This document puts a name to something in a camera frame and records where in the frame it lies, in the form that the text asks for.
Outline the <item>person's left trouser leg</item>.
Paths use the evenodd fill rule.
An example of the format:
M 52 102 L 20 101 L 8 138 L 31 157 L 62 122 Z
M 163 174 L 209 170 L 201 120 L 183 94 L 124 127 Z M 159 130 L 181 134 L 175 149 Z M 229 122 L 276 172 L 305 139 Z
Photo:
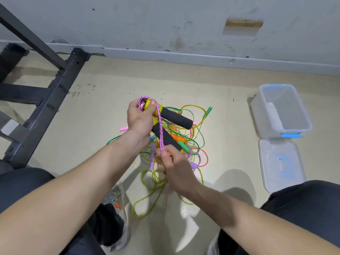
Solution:
M 24 168 L 0 175 L 0 213 L 55 177 L 40 168 Z M 126 215 L 119 214 L 115 193 L 106 198 L 60 255 L 105 255 L 101 246 L 118 248 L 126 234 Z

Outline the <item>person's trouser leg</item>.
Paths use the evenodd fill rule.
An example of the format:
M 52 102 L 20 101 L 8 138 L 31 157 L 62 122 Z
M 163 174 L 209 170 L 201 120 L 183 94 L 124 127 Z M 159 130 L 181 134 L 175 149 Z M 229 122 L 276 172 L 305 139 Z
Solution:
M 311 180 L 270 195 L 261 206 L 340 248 L 340 185 Z
M 24 168 L 0 175 L 0 213 L 55 177 L 40 168 Z M 118 248 L 126 234 L 126 215 L 119 214 L 115 193 L 106 198 L 60 255 L 105 255 L 101 246 Z

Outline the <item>person's right forearm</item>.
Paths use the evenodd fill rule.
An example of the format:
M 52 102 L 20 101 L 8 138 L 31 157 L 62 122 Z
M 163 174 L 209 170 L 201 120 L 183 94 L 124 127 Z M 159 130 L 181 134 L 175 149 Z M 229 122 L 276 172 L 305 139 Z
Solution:
M 249 255 L 340 255 L 314 233 L 202 184 L 194 204 Z

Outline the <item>person's right hand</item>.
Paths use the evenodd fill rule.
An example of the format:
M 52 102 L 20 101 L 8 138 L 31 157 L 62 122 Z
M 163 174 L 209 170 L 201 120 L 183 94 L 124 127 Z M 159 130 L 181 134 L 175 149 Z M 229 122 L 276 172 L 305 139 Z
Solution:
M 164 162 L 167 181 L 170 187 L 179 195 L 194 202 L 200 183 L 194 175 L 193 169 L 185 156 L 172 145 L 166 145 L 164 151 L 169 156 Z

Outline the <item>grey baseboard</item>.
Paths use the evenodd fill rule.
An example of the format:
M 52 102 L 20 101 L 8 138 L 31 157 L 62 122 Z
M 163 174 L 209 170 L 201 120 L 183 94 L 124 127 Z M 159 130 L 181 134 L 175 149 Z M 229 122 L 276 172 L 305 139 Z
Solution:
M 170 51 L 104 48 L 101 45 L 82 45 L 69 43 L 47 43 L 47 45 L 53 51 L 60 54 L 70 54 L 74 48 L 78 47 L 91 55 L 102 55 L 107 58 L 115 59 L 161 61 L 167 63 L 191 64 L 210 67 L 279 71 L 340 77 L 340 65 L 331 64 L 189 54 Z

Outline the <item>pink jump rope black handles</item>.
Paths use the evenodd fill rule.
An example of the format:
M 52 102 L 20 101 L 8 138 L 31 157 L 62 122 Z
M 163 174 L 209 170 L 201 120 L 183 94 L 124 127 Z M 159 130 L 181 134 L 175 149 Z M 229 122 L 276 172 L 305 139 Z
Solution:
M 184 150 L 182 146 L 163 128 L 162 119 L 185 129 L 191 129 L 194 125 L 193 121 L 156 103 L 156 110 L 153 113 L 153 127 L 151 131 L 159 139 L 159 149 L 163 151 L 166 145 L 172 145 L 178 151 Z

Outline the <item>grey and orange left shoe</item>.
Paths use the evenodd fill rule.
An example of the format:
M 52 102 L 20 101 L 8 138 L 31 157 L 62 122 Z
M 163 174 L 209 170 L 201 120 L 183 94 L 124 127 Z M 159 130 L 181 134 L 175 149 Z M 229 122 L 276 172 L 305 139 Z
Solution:
M 122 236 L 120 239 L 110 247 L 110 251 L 119 251 L 124 249 L 131 238 L 130 228 L 128 225 L 128 220 L 126 216 L 126 211 L 124 208 L 125 204 L 125 190 L 122 182 L 119 180 L 111 189 L 111 191 L 106 195 L 104 199 L 104 205 L 113 205 L 117 215 L 124 221 L 124 226 L 122 229 Z

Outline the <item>wooden patch in wall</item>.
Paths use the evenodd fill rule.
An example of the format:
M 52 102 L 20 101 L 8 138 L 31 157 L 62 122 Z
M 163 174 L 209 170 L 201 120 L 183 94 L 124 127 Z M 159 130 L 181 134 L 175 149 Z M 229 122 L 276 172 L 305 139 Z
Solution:
M 261 20 L 242 20 L 242 19 L 230 19 L 228 18 L 225 27 L 236 27 L 236 28 L 255 28 L 259 29 L 263 26 Z

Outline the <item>black metal frame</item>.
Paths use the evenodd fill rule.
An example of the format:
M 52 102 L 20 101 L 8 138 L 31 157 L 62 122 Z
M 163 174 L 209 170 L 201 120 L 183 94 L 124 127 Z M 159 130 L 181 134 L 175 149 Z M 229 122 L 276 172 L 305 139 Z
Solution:
M 36 106 L 23 124 L 0 111 L 0 137 L 11 142 L 3 160 L 12 168 L 20 169 L 27 167 L 60 105 L 91 55 L 75 47 L 68 59 L 63 60 L 1 3 L 0 24 L 58 69 L 54 80 L 46 88 L 7 84 L 3 81 L 19 61 L 28 55 L 29 50 L 9 43 L 0 52 L 0 101 Z

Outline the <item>person's left forearm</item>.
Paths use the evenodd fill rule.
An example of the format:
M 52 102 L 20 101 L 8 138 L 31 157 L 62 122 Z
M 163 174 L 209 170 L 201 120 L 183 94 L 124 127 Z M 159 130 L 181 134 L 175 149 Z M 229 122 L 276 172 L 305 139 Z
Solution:
M 149 143 L 132 127 L 0 214 L 0 255 L 59 255 Z

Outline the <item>person's left hand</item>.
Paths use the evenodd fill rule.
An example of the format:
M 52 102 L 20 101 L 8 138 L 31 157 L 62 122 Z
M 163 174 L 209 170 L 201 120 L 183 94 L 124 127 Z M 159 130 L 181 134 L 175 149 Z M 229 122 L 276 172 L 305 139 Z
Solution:
M 148 106 L 156 106 L 156 101 L 151 100 Z M 138 107 L 138 101 L 130 102 L 127 110 L 128 130 L 126 134 L 142 147 L 145 147 L 150 141 L 150 132 L 153 127 L 153 117 L 146 117 L 145 110 L 141 111 Z

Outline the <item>clear plastic storage box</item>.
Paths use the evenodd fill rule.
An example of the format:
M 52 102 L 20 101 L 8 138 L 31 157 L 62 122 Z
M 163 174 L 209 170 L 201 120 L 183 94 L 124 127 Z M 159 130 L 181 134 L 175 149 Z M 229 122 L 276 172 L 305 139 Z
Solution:
M 261 138 L 302 138 L 302 133 L 312 130 L 310 117 L 291 84 L 259 86 L 250 106 Z

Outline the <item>grey right shoe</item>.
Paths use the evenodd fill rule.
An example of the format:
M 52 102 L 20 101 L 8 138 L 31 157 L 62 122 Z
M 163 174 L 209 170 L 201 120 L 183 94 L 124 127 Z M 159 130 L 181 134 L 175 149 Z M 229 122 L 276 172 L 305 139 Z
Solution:
M 218 247 L 219 232 L 213 237 L 205 249 L 204 255 L 220 255 Z

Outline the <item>person's right trouser leg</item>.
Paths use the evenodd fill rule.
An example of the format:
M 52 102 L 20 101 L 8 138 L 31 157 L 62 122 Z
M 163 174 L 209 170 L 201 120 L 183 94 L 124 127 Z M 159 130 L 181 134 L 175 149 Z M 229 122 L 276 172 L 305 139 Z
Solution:
M 261 206 L 340 248 L 340 185 L 311 180 L 270 195 Z

